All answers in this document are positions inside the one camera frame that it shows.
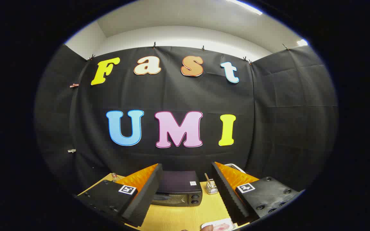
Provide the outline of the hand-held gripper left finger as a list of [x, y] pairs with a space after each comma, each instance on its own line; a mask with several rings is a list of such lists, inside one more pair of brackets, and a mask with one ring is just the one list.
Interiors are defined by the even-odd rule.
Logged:
[[153, 164], [117, 182], [99, 181], [75, 199], [112, 222], [140, 227], [159, 187], [162, 172], [162, 164]]

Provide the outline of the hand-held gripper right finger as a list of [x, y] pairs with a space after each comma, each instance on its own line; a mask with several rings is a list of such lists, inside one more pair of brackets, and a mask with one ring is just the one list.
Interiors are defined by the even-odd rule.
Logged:
[[258, 179], [216, 161], [212, 178], [231, 221], [239, 226], [269, 217], [303, 193], [274, 177]]

